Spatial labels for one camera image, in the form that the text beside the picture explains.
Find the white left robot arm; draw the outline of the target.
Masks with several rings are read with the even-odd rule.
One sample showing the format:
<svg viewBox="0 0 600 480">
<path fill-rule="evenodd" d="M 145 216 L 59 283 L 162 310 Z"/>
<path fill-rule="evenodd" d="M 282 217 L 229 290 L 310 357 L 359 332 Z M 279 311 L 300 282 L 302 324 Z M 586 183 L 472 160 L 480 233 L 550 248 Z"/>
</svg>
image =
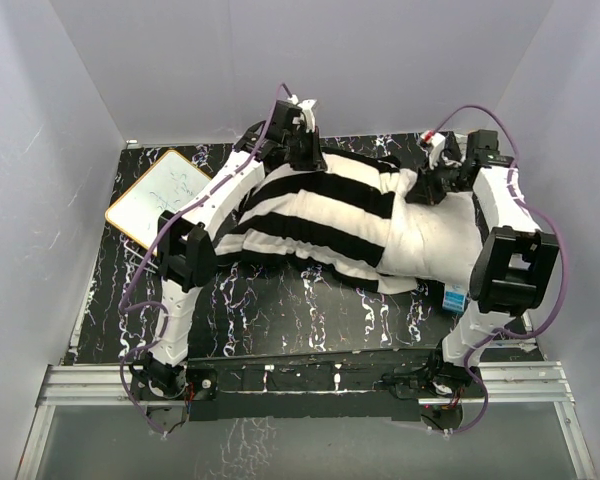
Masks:
<svg viewBox="0 0 600 480">
<path fill-rule="evenodd" d="M 160 216 L 161 306 L 154 340 L 136 376 L 154 393 L 174 399 L 185 390 L 183 362 L 193 311 L 202 288 L 215 276 L 214 240 L 225 220 L 279 166 L 300 172 L 326 168 L 319 146 L 316 103 L 295 96 L 278 100 L 271 119 L 245 132 L 194 200 L 176 213 L 166 211 Z"/>
</svg>

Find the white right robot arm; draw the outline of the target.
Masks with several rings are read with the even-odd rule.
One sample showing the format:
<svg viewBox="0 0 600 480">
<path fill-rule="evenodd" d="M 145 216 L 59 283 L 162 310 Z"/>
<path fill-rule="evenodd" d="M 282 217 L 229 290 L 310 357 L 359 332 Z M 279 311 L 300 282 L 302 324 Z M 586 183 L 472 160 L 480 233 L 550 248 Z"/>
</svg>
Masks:
<svg viewBox="0 0 600 480">
<path fill-rule="evenodd" d="M 446 397 L 471 384 L 488 342 L 541 304 L 560 246 L 524 207 L 517 168 L 500 153 L 497 132 L 470 133 L 464 152 L 432 130 L 420 135 L 418 145 L 427 158 L 409 199 L 437 205 L 453 193 L 472 192 L 489 230 L 471 273 L 467 308 L 424 368 L 427 388 Z"/>
</svg>

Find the black white striped pillowcase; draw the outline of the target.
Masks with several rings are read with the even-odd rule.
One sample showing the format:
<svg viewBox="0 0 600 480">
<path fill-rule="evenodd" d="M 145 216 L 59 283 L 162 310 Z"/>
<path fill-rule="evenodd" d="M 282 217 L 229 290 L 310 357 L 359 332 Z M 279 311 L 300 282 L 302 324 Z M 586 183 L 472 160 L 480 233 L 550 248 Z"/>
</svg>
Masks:
<svg viewBox="0 0 600 480">
<path fill-rule="evenodd" d="M 323 171 L 282 165 L 240 204 L 236 226 L 215 247 L 222 266 L 241 261 L 317 263 L 341 282 L 381 294 L 409 292 L 411 274 L 389 271 L 393 214 L 417 175 L 394 156 L 327 149 Z"/>
</svg>

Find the white pillow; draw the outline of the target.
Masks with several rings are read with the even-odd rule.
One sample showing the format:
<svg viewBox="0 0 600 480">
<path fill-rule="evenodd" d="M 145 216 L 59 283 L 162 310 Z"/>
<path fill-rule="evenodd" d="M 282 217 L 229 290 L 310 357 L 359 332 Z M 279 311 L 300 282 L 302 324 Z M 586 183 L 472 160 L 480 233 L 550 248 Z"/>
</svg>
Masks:
<svg viewBox="0 0 600 480">
<path fill-rule="evenodd" d="M 482 250 L 470 193 L 451 193 L 437 205 L 408 203 L 417 174 L 401 169 L 384 250 L 376 266 L 378 291 L 408 292 L 419 280 L 469 288 L 470 276 Z"/>
</svg>

